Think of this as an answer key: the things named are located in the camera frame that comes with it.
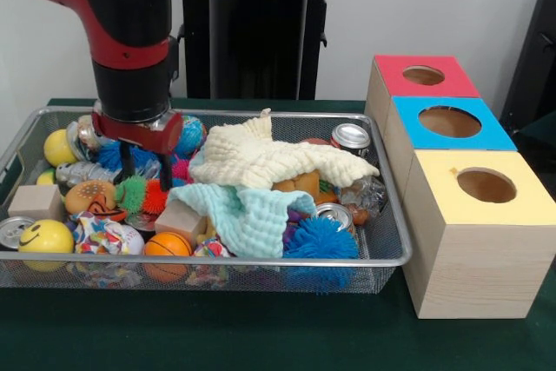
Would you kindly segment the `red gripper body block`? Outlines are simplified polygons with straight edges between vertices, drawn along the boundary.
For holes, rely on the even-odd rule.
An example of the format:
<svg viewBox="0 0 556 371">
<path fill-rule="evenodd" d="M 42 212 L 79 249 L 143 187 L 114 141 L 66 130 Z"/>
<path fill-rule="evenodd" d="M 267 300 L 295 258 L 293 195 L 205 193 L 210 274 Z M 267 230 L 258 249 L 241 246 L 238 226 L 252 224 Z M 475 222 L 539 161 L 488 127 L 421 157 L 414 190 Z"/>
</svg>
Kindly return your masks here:
<svg viewBox="0 0 556 371">
<path fill-rule="evenodd" d="M 123 123 L 99 111 L 91 116 L 95 131 L 102 136 L 162 155 L 174 150 L 182 134 L 182 116 L 172 110 L 151 123 Z"/>
</svg>

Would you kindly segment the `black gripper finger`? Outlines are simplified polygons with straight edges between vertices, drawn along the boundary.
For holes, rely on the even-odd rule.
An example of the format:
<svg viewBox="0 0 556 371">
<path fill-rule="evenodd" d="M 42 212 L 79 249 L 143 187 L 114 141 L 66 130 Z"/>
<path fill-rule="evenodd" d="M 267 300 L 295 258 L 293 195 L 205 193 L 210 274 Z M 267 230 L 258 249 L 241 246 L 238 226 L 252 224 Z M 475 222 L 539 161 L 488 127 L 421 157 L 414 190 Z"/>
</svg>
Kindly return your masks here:
<svg viewBox="0 0 556 371">
<path fill-rule="evenodd" d="M 158 160 L 161 164 L 160 170 L 160 187 L 164 192 L 169 191 L 173 187 L 171 156 L 166 154 L 159 154 Z"/>
<path fill-rule="evenodd" d="M 135 163 L 129 143 L 120 142 L 120 158 L 122 163 L 120 182 L 122 182 L 135 174 Z"/>
</svg>

